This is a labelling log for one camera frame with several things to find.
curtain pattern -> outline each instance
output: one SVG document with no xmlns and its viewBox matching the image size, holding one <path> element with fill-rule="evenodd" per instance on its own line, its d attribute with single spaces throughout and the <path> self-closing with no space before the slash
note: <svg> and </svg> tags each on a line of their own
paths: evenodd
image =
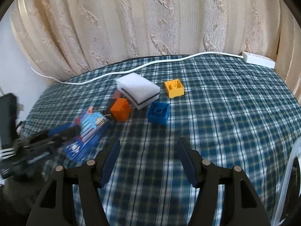
<svg viewBox="0 0 301 226">
<path fill-rule="evenodd" d="M 16 0 L 11 25 L 33 67 L 60 80 L 134 57 L 248 51 L 301 95 L 301 30 L 282 0 Z"/>
</svg>

table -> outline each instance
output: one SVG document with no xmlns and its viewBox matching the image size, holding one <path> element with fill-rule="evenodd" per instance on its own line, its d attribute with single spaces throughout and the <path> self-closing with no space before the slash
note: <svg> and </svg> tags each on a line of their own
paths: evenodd
<svg viewBox="0 0 301 226">
<path fill-rule="evenodd" d="M 83 82 L 99 75 L 134 68 L 160 56 L 127 60 L 72 78 Z M 186 225 L 198 189 L 188 183 L 174 150 L 184 136 L 193 149 L 214 164 L 231 168 L 240 165 L 259 194 L 271 217 L 276 188 L 284 174 L 294 141 L 301 136 L 301 107 L 283 81 L 270 68 L 242 59 L 204 55 L 181 62 L 158 63 L 136 71 L 161 87 L 159 101 L 170 103 L 166 126 L 147 121 L 144 108 L 133 110 L 130 119 L 117 123 L 82 161 L 95 157 L 112 137 L 121 151 L 109 183 L 99 191 L 111 225 Z M 25 120 L 24 134 L 71 122 L 93 105 L 106 108 L 116 89 L 109 76 L 80 86 L 55 84 L 39 98 Z M 180 79 L 185 94 L 169 99 L 164 82 Z M 75 167 L 62 149 L 46 162 L 45 178 L 60 164 Z M 219 223 L 220 187 L 216 221 Z M 84 225 L 78 186 L 74 203 L 79 225 Z"/>
</svg>

screw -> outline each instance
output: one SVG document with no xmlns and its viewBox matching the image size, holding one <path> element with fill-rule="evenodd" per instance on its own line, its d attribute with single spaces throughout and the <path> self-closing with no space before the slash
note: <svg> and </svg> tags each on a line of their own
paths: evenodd
<svg viewBox="0 0 301 226">
<path fill-rule="evenodd" d="M 55 170 L 56 170 L 57 172 L 60 172 L 60 171 L 63 170 L 63 166 L 59 165 L 59 166 L 57 166 L 57 167 L 55 168 Z"/>
<path fill-rule="evenodd" d="M 236 171 L 236 172 L 241 172 L 241 167 L 240 166 L 234 166 L 234 170 Z"/>
<path fill-rule="evenodd" d="M 87 161 L 87 165 L 88 166 L 93 166 L 95 164 L 95 161 L 94 160 L 88 160 Z"/>
<path fill-rule="evenodd" d="M 205 165 L 205 166 L 209 166 L 211 164 L 211 162 L 207 159 L 205 160 L 202 160 L 202 163 Z"/>
</svg>

wall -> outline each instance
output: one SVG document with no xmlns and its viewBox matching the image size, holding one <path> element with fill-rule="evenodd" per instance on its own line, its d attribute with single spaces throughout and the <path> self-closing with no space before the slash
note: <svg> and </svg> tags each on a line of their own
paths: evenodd
<svg viewBox="0 0 301 226">
<path fill-rule="evenodd" d="M 15 94 L 18 102 L 24 105 L 24 111 L 18 117 L 19 122 L 27 117 L 51 82 L 34 73 L 29 67 L 12 33 L 9 13 L 10 10 L 0 21 L 0 88 L 5 94 Z"/>
</svg>

tablecloth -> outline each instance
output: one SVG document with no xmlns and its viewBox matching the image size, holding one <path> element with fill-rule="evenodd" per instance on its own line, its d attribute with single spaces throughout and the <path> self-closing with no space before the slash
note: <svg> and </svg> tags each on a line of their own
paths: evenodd
<svg viewBox="0 0 301 226">
<path fill-rule="evenodd" d="M 72 78 L 83 82 L 99 75 L 128 70 L 161 56 L 128 60 Z M 46 162 L 45 178 L 61 164 L 74 167 L 94 158 L 112 137 L 121 151 L 108 184 L 99 190 L 111 225 L 186 225 L 198 195 L 187 181 L 174 144 L 184 136 L 204 159 L 231 168 L 240 165 L 271 216 L 294 141 L 301 136 L 301 108 L 285 83 L 270 68 L 230 56 L 204 55 L 181 62 L 158 63 L 137 74 L 161 87 L 159 101 L 169 103 L 168 124 L 147 121 L 144 108 L 116 123 L 79 164 L 63 150 Z M 104 110 L 116 89 L 108 76 L 86 85 L 55 84 L 39 98 L 25 120 L 24 134 L 71 122 L 88 106 Z M 169 99 L 164 82 L 180 79 L 185 94 Z M 219 224 L 222 189 L 214 224 Z M 84 225 L 78 186 L 74 203 L 79 225 Z"/>
</svg>

